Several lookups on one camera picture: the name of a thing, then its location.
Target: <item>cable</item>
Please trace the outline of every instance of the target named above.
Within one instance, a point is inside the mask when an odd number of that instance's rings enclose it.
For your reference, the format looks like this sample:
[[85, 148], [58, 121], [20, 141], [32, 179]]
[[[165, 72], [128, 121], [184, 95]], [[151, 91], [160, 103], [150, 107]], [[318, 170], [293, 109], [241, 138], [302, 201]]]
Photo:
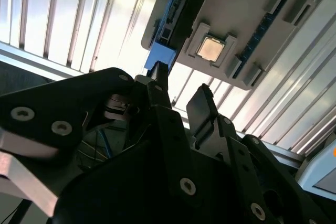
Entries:
[[19, 207], [19, 205], [13, 210], [13, 212], [11, 212], [2, 222], [1, 222], [1, 224], [4, 224], [5, 223], [5, 221], [10, 217], [10, 216], [12, 216], [12, 214], [13, 213], [15, 213], [15, 211], [17, 210], [17, 208]]
[[99, 161], [99, 162], [104, 162], [104, 160], [102, 159], [99, 159], [99, 158], [94, 158], [94, 157], [91, 157], [90, 155], [80, 151], [80, 150], [77, 150], [80, 154], [84, 155], [85, 157], [88, 157], [89, 159], [92, 159], [94, 161]]
[[98, 132], [99, 132], [99, 135], [101, 136], [101, 138], [104, 140], [107, 156], [109, 158], [111, 158], [113, 156], [112, 155], [112, 149], [111, 149], [111, 146], [109, 144], [109, 141], [107, 140], [105, 131], [103, 129], [100, 129], [100, 130], [98, 130]]
[[[82, 141], [82, 143], [84, 143], [86, 146], [88, 146], [89, 148], [91, 148], [91, 149], [93, 149], [93, 150], [95, 151], [94, 147], [91, 146], [90, 144], [88, 144], [87, 142]], [[101, 152], [97, 151], [97, 153], [98, 153], [100, 156], [102, 156], [103, 158], [108, 159], [108, 158], [107, 158], [104, 154], [102, 154]]]
[[26, 215], [27, 211], [29, 210], [32, 201], [28, 199], [23, 199], [21, 203], [18, 205], [15, 213], [9, 220], [8, 224], [20, 224], [24, 216]]

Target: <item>corrugated metal wall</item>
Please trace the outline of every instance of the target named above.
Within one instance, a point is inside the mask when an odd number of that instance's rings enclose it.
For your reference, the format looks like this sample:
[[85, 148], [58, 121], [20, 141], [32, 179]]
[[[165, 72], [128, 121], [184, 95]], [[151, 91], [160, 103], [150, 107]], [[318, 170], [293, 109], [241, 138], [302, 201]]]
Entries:
[[87, 73], [119, 67], [135, 76], [156, 0], [0, 0], [0, 41]]
[[169, 77], [170, 98], [185, 111], [196, 89], [208, 83], [219, 112], [236, 130], [303, 154], [335, 126], [335, 53], [336, 0], [323, 0], [255, 90], [177, 63]]
[[[24, 57], [37, 62], [33, 69], [47, 59], [60, 64], [51, 68], [70, 75], [119, 67], [135, 76], [148, 56], [140, 41], [155, 1], [0, 0], [0, 41], [29, 52]], [[335, 13], [336, 0], [323, 0], [255, 90], [232, 87], [177, 63], [169, 79], [175, 109], [186, 116], [192, 94], [209, 83], [220, 113], [238, 131], [307, 152], [336, 121]]]

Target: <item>blue wire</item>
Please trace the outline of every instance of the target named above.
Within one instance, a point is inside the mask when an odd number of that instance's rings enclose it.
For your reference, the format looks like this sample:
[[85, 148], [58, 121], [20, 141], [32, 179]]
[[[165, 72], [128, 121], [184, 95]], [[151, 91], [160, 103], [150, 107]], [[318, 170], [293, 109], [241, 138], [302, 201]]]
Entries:
[[98, 132], [99, 132], [99, 135], [101, 136], [101, 138], [104, 140], [107, 156], [109, 158], [111, 158], [113, 156], [112, 155], [112, 149], [111, 149], [111, 146], [109, 144], [109, 141], [107, 140], [105, 131], [104, 130], [98, 130]]

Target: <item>screw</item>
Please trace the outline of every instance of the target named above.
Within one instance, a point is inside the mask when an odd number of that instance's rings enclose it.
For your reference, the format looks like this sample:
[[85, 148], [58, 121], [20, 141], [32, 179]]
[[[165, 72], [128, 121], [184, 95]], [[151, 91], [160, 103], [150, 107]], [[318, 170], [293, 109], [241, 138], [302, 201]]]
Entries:
[[35, 112], [27, 107], [16, 107], [12, 109], [11, 116], [15, 120], [27, 122], [34, 118]]
[[253, 137], [252, 140], [255, 144], [259, 144], [259, 140], [257, 140], [255, 137]]
[[66, 136], [72, 132], [72, 126], [66, 121], [56, 121], [51, 125], [51, 130], [57, 135]]
[[196, 193], [196, 186], [194, 182], [192, 182], [188, 178], [182, 178], [180, 180], [180, 187], [182, 191], [184, 191], [186, 194], [193, 196]]
[[264, 221], [266, 219], [266, 215], [264, 210], [257, 203], [251, 204], [252, 213], [259, 219]]
[[158, 90], [160, 90], [160, 91], [162, 91], [162, 88], [160, 86], [158, 86], [158, 85], [155, 85], [155, 88], [158, 89]]
[[227, 124], [231, 124], [231, 121], [228, 118], [224, 118], [224, 122], [226, 122]]
[[124, 81], [128, 81], [128, 77], [124, 76], [123, 74], [119, 75], [119, 78]]

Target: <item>blue bracket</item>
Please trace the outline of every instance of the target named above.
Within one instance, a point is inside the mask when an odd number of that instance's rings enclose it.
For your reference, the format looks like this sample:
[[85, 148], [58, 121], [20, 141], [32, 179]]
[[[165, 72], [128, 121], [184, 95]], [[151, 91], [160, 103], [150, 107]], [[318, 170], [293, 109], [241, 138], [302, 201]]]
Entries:
[[149, 53], [148, 59], [145, 64], [145, 68], [151, 70], [157, 61], [165, 63], [170, 69], [175, 58], [176, 51], [170, 49], [158, 42], [155, 42]]

